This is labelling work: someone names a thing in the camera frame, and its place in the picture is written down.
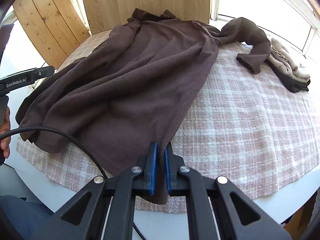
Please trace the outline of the knotty pine plank board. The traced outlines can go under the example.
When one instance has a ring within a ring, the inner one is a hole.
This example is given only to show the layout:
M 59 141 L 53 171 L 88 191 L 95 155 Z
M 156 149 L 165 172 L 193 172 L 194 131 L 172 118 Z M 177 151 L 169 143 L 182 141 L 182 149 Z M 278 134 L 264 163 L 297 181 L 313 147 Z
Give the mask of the knotty pine plank board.
M 13 9 L 36 50 L 55 69 L 89 38 L 70 0 L 15 0 Z

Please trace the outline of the pink plaid table cloth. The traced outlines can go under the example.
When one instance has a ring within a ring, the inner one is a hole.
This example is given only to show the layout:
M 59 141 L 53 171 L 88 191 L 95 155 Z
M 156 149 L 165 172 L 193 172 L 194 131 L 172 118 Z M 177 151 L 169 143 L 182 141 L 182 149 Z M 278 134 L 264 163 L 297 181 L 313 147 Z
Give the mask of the pink plaid table cloth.
M 170 141 L 203 175 L 229 177 L 250 198 L 277 192 L 319 165 L 319 112 L 312 95 L 291 93 L 271 68 L 250 74 L 249 48 L 224 44 Z

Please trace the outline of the dark brown garment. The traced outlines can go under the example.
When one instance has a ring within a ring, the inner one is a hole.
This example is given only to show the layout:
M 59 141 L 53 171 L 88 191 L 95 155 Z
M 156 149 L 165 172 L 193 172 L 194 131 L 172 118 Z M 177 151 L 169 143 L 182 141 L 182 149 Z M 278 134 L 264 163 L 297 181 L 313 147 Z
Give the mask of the dark brown garment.
M 245 42 L 237 60 L 252 73 L 271 52 L 266 34 L 240 17 L 222 29 L 171 12 L 136 9 L 90 55 L 44 80 L 22 102 L 20 127 L 47 126 L 80 141 L 100 165 L 117 176 L 159 147 L 158 163 L 224 44 Z

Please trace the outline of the black pants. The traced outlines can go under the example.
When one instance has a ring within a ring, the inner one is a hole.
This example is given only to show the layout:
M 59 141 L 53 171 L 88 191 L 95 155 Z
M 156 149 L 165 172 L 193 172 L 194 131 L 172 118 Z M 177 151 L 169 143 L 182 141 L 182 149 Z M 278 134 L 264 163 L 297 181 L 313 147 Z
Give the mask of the black pants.
M 309 91 L 308 85 L 310 85 L 310 80 L 307 83 L 299 82 L 278 70 L 269 60 L 266 60 L 266 63 L 270 66 L 273 72 L 276 74 L 278 79 L 284 85 L 284 87 L 292 93 L 297 93 L 302 91 Z

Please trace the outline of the cream knit garment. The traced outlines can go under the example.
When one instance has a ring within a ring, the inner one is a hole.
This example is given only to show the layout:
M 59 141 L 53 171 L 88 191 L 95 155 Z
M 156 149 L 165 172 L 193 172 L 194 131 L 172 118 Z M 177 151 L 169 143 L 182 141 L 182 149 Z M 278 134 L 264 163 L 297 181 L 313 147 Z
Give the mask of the cream knit garment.
M 301 83 L 310 81 L 310 74 L 290 56 L 288 50 L 274 37 L 271 38 L 271 53 L 268 61 L 282 74 L 296 81 Z

